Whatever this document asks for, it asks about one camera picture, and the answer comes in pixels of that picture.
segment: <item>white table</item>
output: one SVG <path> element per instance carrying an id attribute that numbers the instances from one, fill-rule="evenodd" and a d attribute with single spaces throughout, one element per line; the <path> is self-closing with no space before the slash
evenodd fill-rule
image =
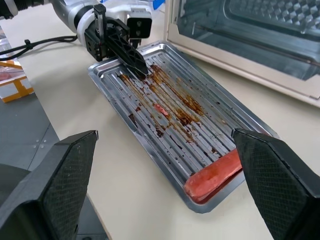
<path id="1" fill-rule="evenodd" d="M 50 5 L 0 22 L 12 47 L 73 34 Z M 164 15 L 152 35 L 163 36 Z M 79 42 L 52 44 L 19 58 L 58 137 L 96 129 L 88 195 L 114 240 L 271 240 L 246 183 L 208 214 L 189 210 L 87 74 L 95 63 Z M 320 110 L 196 60 L 269 124 L 320 175 Z"/>

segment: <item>oven door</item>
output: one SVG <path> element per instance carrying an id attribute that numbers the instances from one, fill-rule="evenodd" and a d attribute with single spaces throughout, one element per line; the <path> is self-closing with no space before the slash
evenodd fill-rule
<path id="1" fill-rule="evenodd" d="M 320 0 L 167 0 L 183 52 L 320 108 Z"/>

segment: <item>red sausage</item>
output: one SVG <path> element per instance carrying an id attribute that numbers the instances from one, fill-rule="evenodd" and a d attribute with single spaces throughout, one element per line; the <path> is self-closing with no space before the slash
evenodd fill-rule
<path id="1" fill-rule="evenodd" d="M 201 203 L 209 195 L 212 197 L 219 187 L 228 183 L 241 169 L 237 149 L 234 149 L 189 177 L 184 190 L 193 201 Z"/>

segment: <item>black cable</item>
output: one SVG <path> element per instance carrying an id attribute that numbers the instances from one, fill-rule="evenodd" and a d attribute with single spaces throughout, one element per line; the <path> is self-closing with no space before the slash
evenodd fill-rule
<path id="1" fill-rule="evenodd" d="M 34 43 L 31 43 L 28 39 L 26 39 L 26 40 L 24 40 L 25 45 L 17 46 L 15 48 L 11 48 L 11 49 L 5 50 L 5 51 L 0 51 L 0 56 L 2 56 L 4 54 L 9 54 L 9 53 L 23 49 L 20 52 L 14 54 L 12 56 L 0 58 L 0 61 L 8 61 L 8 60 L 20 57 L 22 54 L 25 54 L 26 52 L 28 52 L 29 50 L 33 49 L 35 46 L 38 46 L 40 44 L 46 44 L 49 42 L 72 43 L 77 39 L 78 39 L 77 36 L 58 36 L 58 37 L 44 39 L 41 41 L 36 41 Z"/>

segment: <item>grill tray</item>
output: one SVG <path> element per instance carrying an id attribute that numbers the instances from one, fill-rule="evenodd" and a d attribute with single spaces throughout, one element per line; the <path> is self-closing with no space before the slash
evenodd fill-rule
<path id="1" fill-rule="evenodd" d="M 115 58 L 91 66 L 89 75 L 186 205 L 210 212 L 244 181 L 243 172 L 204 204 L 185 194 L 188 177 L 235 148 L 233 128 L 277 134 L 171 44 L 156 42 L 139 52 L 150 72 L 145 80 Z"/>

